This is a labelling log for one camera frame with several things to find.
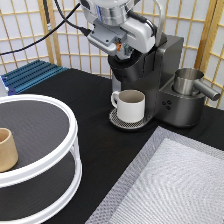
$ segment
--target gray mesh mat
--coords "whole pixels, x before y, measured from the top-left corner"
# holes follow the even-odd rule
[[[57,148],[69,131],[68,116],[60,108],[39,101],[0,104],[0,127],[12,131],[19,154],[12,168],[27,166]]]
[[[223,223],[223,171],[223,160],[165,139],[109,223]]]
[[[165,138],[224,160],[222,151],[158,127],[86,224],[109,223],[112,215]]]
[[[34,215],[58,200],[75,175],[75,161],[68,153],[51,169],[26,182],[0,189],[0,222]]]

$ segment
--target shoji screen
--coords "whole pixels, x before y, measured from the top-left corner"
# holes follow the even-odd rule
[[[44,17],[37,0],[0,0],[0,9],[0,52],[17,50],[43,37]],[[0,56],[0,75],[36,59],[50,60],[46,41],[19,53]]]
[[[194,67],[210,0],[160,0],[166,10],[164,32],[184,37],[180,67]],[[158,9],[152,0],[142,0],[135,11],[158,25]]]
[[[224,110],[224,0],[217,3],[201,70],[205,82],[222,93],[218,102],[208,100],[207,104]]]
[[[68,15],[78,2],[79,1],[77,0],[58,0],[64,15]],[[58,25],[62,19],[57,11],[54,1],[53,10],[56,25]],[[92,28],[92,25],[87,23],[81,8],[75,12],[74,16],[71,16],[69,21],[74,24],[78,24],[79,26]],[[63,25],[57,33],[63,66],[68,68],[77,68],[103,76],[111,75],[111,71],[107,63],[107,55],[89,44],[86,37],[83,36],[80,31],[77,31],[69,25]]]

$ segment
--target gray shelf surface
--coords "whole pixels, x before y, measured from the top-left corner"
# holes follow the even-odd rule
[[[1,104],[0,128],[12,131],[19,154],[11,169],[15,170],[54,151],[68,134],[69,119],[63,110],[50,103],[15,101]]]

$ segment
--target black cord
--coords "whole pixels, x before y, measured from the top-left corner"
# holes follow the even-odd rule
[[[84,27],[79,27],[79,26],[77,26],[77,25],[75,25],[75,24],[69,22],[69,21],[65,18],[65,16],[63,15],[63,12],[61,11],[60,6],[59,6],[59,4],[58,4],[58,1],[57,1],[57,0],[54,0],[54,2],[55,2],[55,4],[56,4],[56,6],[57,6],[58,12],[60,13],[61,17],[63,18],[63,20],[64,20],[66,23],[68,23],[70,26],[72,26],[72,27],[74,27],[74,28],[80,30],[86,37],[91,33],[92,30],[90,30],[90,29],[86,29],[86,28],[84,28]]]
[[[76,9],[77,9],[79,6],[80,6],[80,3],[78,3],[78,4],[75,6],[75,8],[68,14],[68,16],[66,17],[66,20],[72,16],[72,14],[76,11]],[[43,40],[45,40],[47,37],[49,37],[52,33],[54,33],[57,29],[59,29],[65,22],[66,22],[66,21],[63,20],[57,27],[55,27],[53,30],[51,30],[46,36],[42,37],[40,40],[38,40],[38,41],[36,41],[36,42],[34,42],[34,43],[32,43],[32,44],[30,44],[30,45],[24,47],[24,48],[21,48],[21,49],[19,49],[19,50],[15,50],[15,51],[9,51],[9,52],[5,52],[5,53],[1,53],[0,56],[2,56],[2,55],[6,55],[6,54],[17,53],[17,52],[20,52],[20,51],[24,51],[24,50],[26,50],[27,48],[30,48],[30,47],[32,47],[32,46],[34,46],[34,45],[40,43],[41,41],[43,41]]]

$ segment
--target black table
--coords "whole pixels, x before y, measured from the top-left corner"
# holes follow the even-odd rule
[[[63,101],[73,110],[79,126],[82,181],[70,203],[47,224],[85,223],[158,126],[224,149],[224,111],[205,107],[200,124],[191,129],[153,120],[139,132],[126,133],[109,122],[111,92],[111,80],[74,69],[25,92]]]

